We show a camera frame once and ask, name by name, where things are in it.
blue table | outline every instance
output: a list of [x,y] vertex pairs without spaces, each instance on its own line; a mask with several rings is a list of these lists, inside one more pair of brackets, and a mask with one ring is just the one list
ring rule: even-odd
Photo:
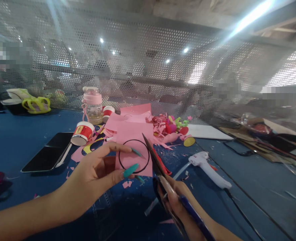
[[[9,196],[0,202],[0,210],[45,195],[56,190],[65,180],[69,167],[76,163],[70,159],[72,148],[64,164],[44,174],[23,174],[22,167],[58,132],[72,132],[82,113],[54,110],[51,113],[31,116],[0,114],[0,171],[5,172]],[[296,176],[283,165],[270,163],[255,155],[241,157],[222,144],[222,141],[197,139],[191,147],[183,145],[156,151],[173,175],[188,162],[194,153],[206,150],[209,155],[260,204],[294,239],[296,239]],[[231,192],[259,233],[266,240],[288,238],[262,213],[249,198],[218,168],[218,173],[233,185]],[[185,181],[205,211],[243,240],[259,240],[243,219],[227,194],[219,189],[200,169],[188,167],[190,177]],[[30,237],[31,240],[180,240],[173,224],[159,224],[169,217],[157,205],[146,217],[144,211],[154,200],[152,181],[146,178],[141,184],[134,180],[128,189],[117,184],[100,198],[81,218],[46,232]]]

white paper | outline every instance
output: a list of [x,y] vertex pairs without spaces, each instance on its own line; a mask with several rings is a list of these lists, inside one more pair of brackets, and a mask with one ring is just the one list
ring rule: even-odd
[[192,135],[192,137],[197,138],[208,138],[208,139],[220,139],[220,140],[233,140],[233,137],[226,135],[218,129],[212,126],[205,125],[188,125],[187,135]]

long fingernail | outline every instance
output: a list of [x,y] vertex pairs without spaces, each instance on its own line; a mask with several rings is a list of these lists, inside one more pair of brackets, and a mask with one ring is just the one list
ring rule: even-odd
[[160,179],[161,184],[165,188],[166,192],[168,193],[168,195],[174,195],[174,194],[177,195],[175,193],[175,190],[171,187],[169,182],[167,182],[167,180],[163,176],[160,176],[159,179]]
[[145,181],[141,178],[141,176],[135,176],[137,180],[139,180],[142,184],[145,184]]
[[132,165],[131,167],[126,169],[124,171],[124,178],[128,178],[131,174],[133,174],[137,170],[138,167],[139,167],[139,164],[136,163],[135,165]]
[[133,153],[135,153],[135,154],[137,154],[138,156],[141,157],[141,154],[139,153],[139,151],[137,151],[137,150],[135,150],[135,149],[133,149],[133,148],[131,148],[131,150],[132,150]]

perforated metal mesh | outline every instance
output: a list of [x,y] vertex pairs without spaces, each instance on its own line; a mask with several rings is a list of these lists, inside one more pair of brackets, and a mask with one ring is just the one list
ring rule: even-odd
[[239,123],[245,112],[294,123],[293,112],[263,106],[261,90],[296,84],[296,46],[226,37],[91,4],[0,0],[0,44],[33,48],[33,69],[0,67],[0,92],[27,88],[81,110],[82,87],[97,86],[117,110],[151,102],[153,114],[191,115],[193,124]]

pink water bottle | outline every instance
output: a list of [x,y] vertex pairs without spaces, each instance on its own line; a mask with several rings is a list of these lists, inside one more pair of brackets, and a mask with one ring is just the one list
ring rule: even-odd
[[84,99],[83,110],[88,118],[88,122],[93,125],[98,125],[102,122],[102,96],[97,87],[83,87]]

